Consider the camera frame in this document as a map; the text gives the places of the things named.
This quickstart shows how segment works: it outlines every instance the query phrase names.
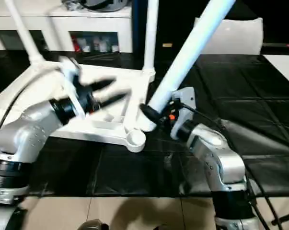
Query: white metal tube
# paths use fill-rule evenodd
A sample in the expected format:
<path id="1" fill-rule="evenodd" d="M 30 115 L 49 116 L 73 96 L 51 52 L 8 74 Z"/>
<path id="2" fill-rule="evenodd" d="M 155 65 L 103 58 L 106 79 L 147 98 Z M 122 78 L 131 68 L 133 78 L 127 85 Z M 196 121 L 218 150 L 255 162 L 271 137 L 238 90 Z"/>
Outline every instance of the white metal tube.
<path id="1" fill-rule="evenodd" d="M 155 74 L 155 44 L 158 21 L 159 0 L 149 0 L 148 15 L 146 21 L 145 53 L 143 71 Z"/>
<path id="2" fill-rule="evenodd" d="M 44 61 L 42 55 L 39 53 L 37 46 L 35 45 L 35 42 L 30 35 L 29 31 L 24 25 L 24 22 L 22 21 L 22 18 L 14 4 L 13 0 L 5 0 L 6 5 L 11 13 L 11 16 L 16 24 L 16 28 L 18 31 L 18 34 L 22 40 L 22 43 L 26 49 L 26 52 L 29 56 L 29 61 L 31 64 Z"/>
<path id="3" fill-rule="evenodd" d="M 227 15 L 235 0 L 210 0 L 183 47 L 164 76 L 149 106 L 161 112 L 197 60 L 207 41 Z M 156 125 L 145 116 L 139 118 L 140 128 L 152 131 Z"/>

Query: black mat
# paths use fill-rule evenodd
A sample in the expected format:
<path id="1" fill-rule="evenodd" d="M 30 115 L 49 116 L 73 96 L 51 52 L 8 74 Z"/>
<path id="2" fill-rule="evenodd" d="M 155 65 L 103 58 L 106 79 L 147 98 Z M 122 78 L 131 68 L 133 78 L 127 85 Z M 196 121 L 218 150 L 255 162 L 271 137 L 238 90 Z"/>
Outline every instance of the black mat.
<path id="1" fill-rule="evenodd" d="M 84 64 L 142 67 L 129 54 L 104 59 L 67 55 Z M 58 52 L 45 57 L 56 60 Z M 156 61 L 149 98 L 170 64 Z M 0 51 L 0 91 L 27 66 L 24 52 Z M 289 82 L 262 56 L 206 55 L 190 70 L 185 86 L 195 88 L 198 110 L 227 129 L 267 193 L 289 196 Z M 195 119 L 215 128 L 201 117 Z M 209 189 L 200 163 L 184 145 L 155 130 L 140 153 L 117 145 L 49 138 L 35 163 L 31 194 L 175 197 L 209 196 Z"/>

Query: black cable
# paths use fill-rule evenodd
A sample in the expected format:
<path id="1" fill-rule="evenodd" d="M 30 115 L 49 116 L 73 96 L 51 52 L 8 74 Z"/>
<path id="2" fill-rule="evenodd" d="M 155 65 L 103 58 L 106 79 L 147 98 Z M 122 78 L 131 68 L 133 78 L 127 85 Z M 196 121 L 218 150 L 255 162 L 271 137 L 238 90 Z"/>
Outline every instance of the black cable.
<path id="1" fill-rule="evenodd" d="M 252 172 L 252 170 L 250 169 L 250 167 L 247 164 L 245 164 L 245 168 L 249 172 L 249 174 L 252 176 L 252 178 L 254 179 L 255 183 L 257 184 L 260 192 L 262 193 L 263 197 L 265 198 L 265 200 L 266 200 L 266 202 L 267 202 L 267 204 L 268 204 L 268 206 L 269 206 L 269 208 L 270 208 L 270 210 L 271 210 L 271 212 L 273 214 L 273 217 L 274 217 L 274 219 L 275 219 L 275 221 L 277 223 L 278 229 L 279 230 L 283 230 L 283 227 L 282 227 L 282 224 L 281 224 L 281 222 L 279 220 L 279 217 L 278 217 L 278 215 L 277 215 L 277 213 L 276 213 L 276 211 L 275 211 L 275 209 L 274 209 L 269 197 L 266 195 L 263 186 L 258 181 L 258 179 L 254 176 L 254 173 Z"/>
<path id="2" fill-rule="evenodd" d="M 206 116 L 205 114 L 203 114 L 203 113 L 201 113 L 201 112 L 199 112 L 199 111 L 191 108 L 190 106 L 188 106 L 188 105 L 186 105 L 186 104 L 184 104 L 184 103 L 180 103 L 180 104 L 181 104 L 181 106 L 182 106 L 183 108 L 189 109 L 190 111 L 192 111 L 192 112 L 194 112 L 194 113 L 197 113 L 197 114 L 201 115 L 202 117 L 206 118 L 207 120 L 209 120 L 210 122 L 214 123 L 214 124 L 218 127 L 218 129 L 220 129 L 220 131 L 224 131 L 224 129 L 223 129 L 216 121 L 214 121 L 214 120 L 211 119 L 210 117 L 208 117 L 208 116 Z M 225 138 L 227 139 L 229 145 L 231 145 L 231 147 L 233 148 L 233 143 L 232 143 L 231 139 L 229 138 L 229 136 L 226 135 Z M 272 212 L 272 214 L 273 214 L 273 217 L 274 217 L 274 219 L 275 219 L 276 222 L 277 222 L 278 229 L 279 229 L 279 230 L 283 230 L 283 227 L 282 227 L 282 225 L 281 225 L 281 222 L 280 222 L 280 220 L 279 220 L 279 217 L 278 217 L 278 215 L 277 215 L 277 213 L 276 213 L 276 211 L 275 211 L 275 209 L 274 209 L 274 207 L 273 207 L 273 205 L 272 205 L 269 197 L 266 195 L 266 192 L 265 192 L 264 188 L 262 187 L 262 185 L 261 185 L 261 183 L 259 182 L 259 180 L 257 180 L 257 178 L 254 176 L 254 173 L 252 172 L 252 170 L 250 169 L 250 167 L 249 167 L 245 162 L 244 162 L 244 165 L 245 165 L 246 170 L 247 170 L 247 171 L 249 172 L 249 174 L 253 177 L 255 183 L 256 183 L 257 186 L 259 187 L 260 192 L 262 193 L 263 197 L 265 198 L 265 200 L 266 200 L 266 202 L 267 202 L 267 204 L 268 204 L 268 206 L 269 206 L 269 208 L 270 208 L 270 210 L 271 210 L 271 212 Z M 257 214 L 260 222 L 261 222 L 262 225 L 264 226 L 264 228 L 265 228 L 266 230 L 269 230 L 269 227 L 268 227 L 267 223 L 264 221 L 264 218 L 262 217 L 259 209 L 258 209 L 257 207 L 254 207 L 254 210 L 255 210 L 255 212 L 256 212 L 256 214 Z"/>
<path id="3" fill-rule="evenodd" d="M 220 129 L 220 131 L 223 130 L 222 127 L 221 127 L 216 121 L 214 121 L 213 119 L 211 119 L 209 116 L 205 115 L 204 113 L 201 113 L 201 112 L 198 111 L 198 110 L 195 110 L 195 109 L 191 108 L 189 105 L 186 105 L 186 104 L 184 104 L 184 103 L 180 103 L 180 104 L 181 104 L 181 106 L 182 106 L 183 108 L 189 109 L 189 110 L 192 111 L 193 113 L 199 114 L 199 115 L 201 115 L 202 117 L 204 117 L 205 119 L 207 119 L 208 121 L 214 123 L 214 124 L 218 127 L 218 129 Z"/>
<path id="4" fill-rule="evenodd" d="M 184 224 L 184 230 L 186 230 L 186 223 L 185 223 L 185 215 L 184 215 L 184 209 L 183 209 L 183 202 L 182 202 L 182 198 L 179 198 L 180 203 L 181 203 L 181 211 L 183 214 L 183 224 Z"/>
<path id="5" fill-rule="evenodd" d="M 34 83 L 36 80 L 38 80 L 40 77 L 45 76 L 46 74 L 52 72 L 52 71 L 60 71 L 58 68 L 55 69 L 47 69 L 39 74 L 37 74 L 34 78 L 32 78 L 29 82 L 27 82 L 20 91 L 17 92 L 17 94 L 14 96 L 14 98 L 12 99 L 12 101 L 10 102 L 10 104 L 8 105 L 1 121 L 0 121 L 0 129 L 2 127 L 2 125 L 4 124 L 10 110 L 12 109 L 13 105 L 15 104 L 16 100 L 20 97 L 20 95 L 24 92 L 25 89 L 27 89 L 28 86 L 30 86 L 32 83 Z"/>
<path id="6" fill-rule="evenodd" d="M 245 178 L 246 178 L 247 191 L 249 192 L 249 197 L 251 197 L 249 202 L 250 202 L 251 206 L 254 208 L 254 211 L 255 211 L 259 221 L 262 223 L 264 229 L 265 230 L 270 230 L 267 222 L 265 221 L 265 219 L 263 218 L 261 212 L 259 211 L 259 209 L 257 207 L 256 196 L 255 196 L 254 191 L 252 189 L 252 185 L 251 185 L 251 181 L 249 179 L 249 176 L 245 175 Z"/>

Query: shelf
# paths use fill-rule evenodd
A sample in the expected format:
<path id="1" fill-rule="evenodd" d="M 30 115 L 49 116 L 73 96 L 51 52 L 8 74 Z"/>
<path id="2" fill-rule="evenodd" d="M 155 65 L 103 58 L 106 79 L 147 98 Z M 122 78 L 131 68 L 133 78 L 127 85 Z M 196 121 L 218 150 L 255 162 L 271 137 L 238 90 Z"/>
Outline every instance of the shelf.
<path id="1" fill-rule="evenodd" d="M 61 0 L 15 0 L 21 16 L 131 18 L 131 4 L 116 12 L 97 12 L 83 9 L 68 11 Z M 0 16 L 10 16 L 4 0 L 0 0 Z"/>

